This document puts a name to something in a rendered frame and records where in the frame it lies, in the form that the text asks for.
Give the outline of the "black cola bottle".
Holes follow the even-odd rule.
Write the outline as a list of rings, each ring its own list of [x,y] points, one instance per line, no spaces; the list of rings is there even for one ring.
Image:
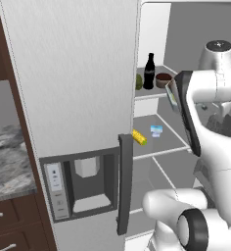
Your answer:
[[[152,89],[154,87],[154,77],[155,77],[155,63],[154,54],[150,53],[147,64],[144,70],[144,84],[145,89]]]

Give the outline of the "brown bowl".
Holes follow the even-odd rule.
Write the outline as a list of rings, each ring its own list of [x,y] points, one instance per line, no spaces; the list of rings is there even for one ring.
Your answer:
[[[156,86],[158,88],[164,88],[170,81],[172,76],[166,73],[159,73],[156,75]]]

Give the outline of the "glass fridge shelf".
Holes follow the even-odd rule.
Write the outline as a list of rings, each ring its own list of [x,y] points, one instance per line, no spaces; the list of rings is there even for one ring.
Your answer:
[[[152,137],[151,126],[162,126],[159,137]],[[135,118],[133,128],[147,138],[146,145],[133,143],[134,160],[190,149],[186,141],[159,114]]]
[[[145,68],[137,68],[137,74],[142,77],[144,80],[144,70]],[[155,68],[155,76],[159,73],[166,73],[171,76],[176,76],[178,72],[174,71],[173,69],[170,69],[167,66],[156,66]],[[140,90],[135,90],[135,98],[136,97],[142,97],[142,96],[150,96],[150,95],[156,95],[156,94],[163,94],[165,92],[165,88],[158,88],[156,87],[156,79],[154,79],[154,88],[151,90],[147,90],[145,88],[141,88]]]

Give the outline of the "brown drawer front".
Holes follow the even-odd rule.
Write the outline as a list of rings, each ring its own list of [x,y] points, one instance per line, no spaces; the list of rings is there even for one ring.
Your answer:
[[[0,232],[40,221],[33,195],[0,201]]]
[[[16,243],[9,251],[49,251],[48,242],[41,223],[22,226],[0,234],[0,249]]]

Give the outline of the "white fridge body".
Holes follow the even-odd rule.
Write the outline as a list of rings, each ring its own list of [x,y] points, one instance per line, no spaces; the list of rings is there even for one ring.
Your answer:
[[[224,3],[145,3],[141,8],[137,68],[144,68],[150,52],[156,66],[176,72],[195,70],[204,45],[215,39],[231,42],[231,1]],[[135,98],[134,119],[159,114],[189,145],[181,117],[166,93]],[[144,195],[161,188],[193,187],[197,158],[191,150],[134,160],[131,207],[125,251],[143,251],[155,221],[142,209]]]

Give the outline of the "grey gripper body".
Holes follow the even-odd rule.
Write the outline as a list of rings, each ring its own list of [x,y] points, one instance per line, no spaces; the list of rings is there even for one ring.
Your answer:
[[[221,122],[217,115],[212,115],[208,119],[207,128],[213,132],[231,137],[231,116],[226,115]]]

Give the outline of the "white fridge door with dispenser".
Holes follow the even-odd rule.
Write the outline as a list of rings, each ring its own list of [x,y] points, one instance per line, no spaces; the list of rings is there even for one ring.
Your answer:
[[[57,251],[124,251],[120,134],[131,134],[138,0],[0,0]]]

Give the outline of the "yellow corn cob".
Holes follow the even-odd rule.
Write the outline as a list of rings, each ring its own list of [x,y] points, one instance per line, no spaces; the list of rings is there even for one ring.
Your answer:
[[[147,138],[141,134],[138,130],[133,129],[132,130],[132,136],[133,139],[140,145],[146,145],[147,144]]]

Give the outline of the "brown wooden side panel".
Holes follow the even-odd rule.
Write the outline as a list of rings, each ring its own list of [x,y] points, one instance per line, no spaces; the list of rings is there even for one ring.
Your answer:
[[[39,178],[39,173],[37,170],[34,154],[32,151],[32,146],[30,142],[29,133],[27,130],[27,124],[25,121],[25,116],[23,112],[23,106],[21,102],[21,95],[19,94],[18,82],[15,77],[15,69],[12,65],[11,56],[12,53],[8,48],[8,39],[5,36],[4,32],[5,22],[1,20],[1,10],[0,10],[0,59],[2,61],[2,70],[5,72],[7,80],[10,82],[11,91],[15,100],[16,111],[18,112],[18,117],[20,124],[22,126],[22,131],[24,134],[25,146],[28,150],[28,158],[31,164],[31,169],[33,176],[35,178],[35,184],[37,188],[37,193],[34,194],[34,200],[36,202],[38,215],[40,217],[40,222],[43,227],[45,238],[47,240],[47,250],[48,251],[57,251],[56,242],[54,239],[53,230],[51,227],[49,215],[47,212],[46,202]]]

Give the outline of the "green vegetable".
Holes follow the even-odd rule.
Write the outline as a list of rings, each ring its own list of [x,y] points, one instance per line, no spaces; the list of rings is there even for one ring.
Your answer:
[[[140,90],[143,86],[143,79],[141,77],[141,75],[137,74],[136,75],[136,86],[135,89],[136,90]]]

